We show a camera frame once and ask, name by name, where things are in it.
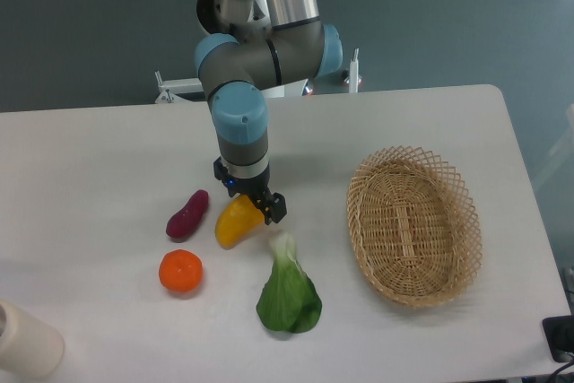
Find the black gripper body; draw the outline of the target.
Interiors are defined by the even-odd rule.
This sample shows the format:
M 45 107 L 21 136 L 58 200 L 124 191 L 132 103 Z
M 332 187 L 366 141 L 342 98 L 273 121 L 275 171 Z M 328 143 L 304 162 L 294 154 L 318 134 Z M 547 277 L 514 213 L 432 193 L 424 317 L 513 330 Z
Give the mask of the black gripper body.
M 249 198 L 259 196 L 264 192 L 270 192 L 268 183 L 270 179 L 270 168 L 266 167 L 261 173 L 253 178 L 240 178 L 230 175 L 229 185 L 226 187 L 230 197 L 236 194 L 246 195 Z

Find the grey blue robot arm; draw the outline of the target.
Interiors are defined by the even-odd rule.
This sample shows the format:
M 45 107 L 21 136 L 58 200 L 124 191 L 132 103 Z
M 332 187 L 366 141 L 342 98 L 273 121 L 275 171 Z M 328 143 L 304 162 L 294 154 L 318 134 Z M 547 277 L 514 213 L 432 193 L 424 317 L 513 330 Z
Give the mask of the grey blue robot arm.
M 264 90 L 338 71 L 339 33 L 321 21 L 317 0 L 198 0 L 196 14 L 205 35 L 194 62 L 220 149 L 214 176 L 266 223 L 279 222 L 287 210 L 268 187 Z

